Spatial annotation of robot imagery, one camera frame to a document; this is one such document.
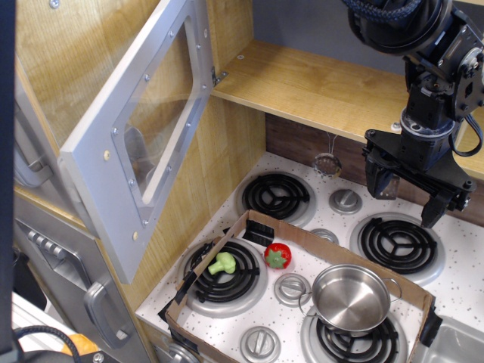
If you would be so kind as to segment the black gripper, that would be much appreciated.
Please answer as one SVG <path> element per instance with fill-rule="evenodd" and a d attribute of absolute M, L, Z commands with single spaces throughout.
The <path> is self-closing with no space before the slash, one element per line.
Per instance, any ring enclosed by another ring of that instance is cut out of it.
<path fill-rule="evenodd" d="M 457 164 L 448 144 L 407 133 L 369 129 L 363 149 L 368 191 L 376 197 L 397 175 L 430 195 L 421 226 L 432 228 L 453 206 L 466 206 L 476 182 Z"/>

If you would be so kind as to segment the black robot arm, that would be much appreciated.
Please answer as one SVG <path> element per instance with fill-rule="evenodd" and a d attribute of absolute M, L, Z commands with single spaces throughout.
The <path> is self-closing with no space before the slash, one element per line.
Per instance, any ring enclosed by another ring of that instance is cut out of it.
<path fill-rule="evenodd" d="M 450 1 L 348 1 L 349 25 L 360 41 L 405 60 L 408 103 L 399 134 L 367 130 L 367 186 L 381 197 L 398 176 L 429 194 L 425 228 L 448 211 L 463 210 L 475 182 L 455 162 L 456 138 L 483 105 L 483 34 Z"/>

